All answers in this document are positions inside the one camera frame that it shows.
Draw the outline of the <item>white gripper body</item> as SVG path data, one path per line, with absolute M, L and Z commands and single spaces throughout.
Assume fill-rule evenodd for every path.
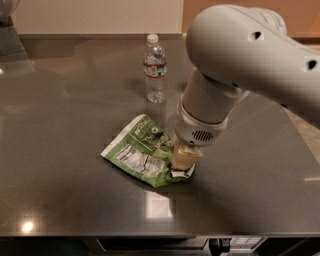
M 199 121 L 185 110 L 182 103 L 179 103 L 175 115 L 174 131 L 182 144 L 207 147 L 212 145 L 226 129 L 227 121 L 227 118 L 217 124 Z

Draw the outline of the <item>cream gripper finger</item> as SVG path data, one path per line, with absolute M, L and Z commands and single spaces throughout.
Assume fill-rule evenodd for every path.
M 171 167 L 176 170 L 186 170 L 187 166 L 183 159 L 183 144 L 177 138 L 176 135 L 173 136 L 173 156 L 171 160 Z
M 183 169 L 187 169 L 197 161 L 199 161 L 203 154 L 199 147 L 196 146 L 186 146 L 182 147 L 183 156 L 181 157 L 181 165 Z

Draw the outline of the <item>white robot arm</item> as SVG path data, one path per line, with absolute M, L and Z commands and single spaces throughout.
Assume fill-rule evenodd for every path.
M 287 35 L 276 12 L 216 5 L 186 36 L 194 69 L 177 106 L 171 166 L 186 170 L 227 126 L 232 109 L 255 92 L 320 127 L 320 54 Z

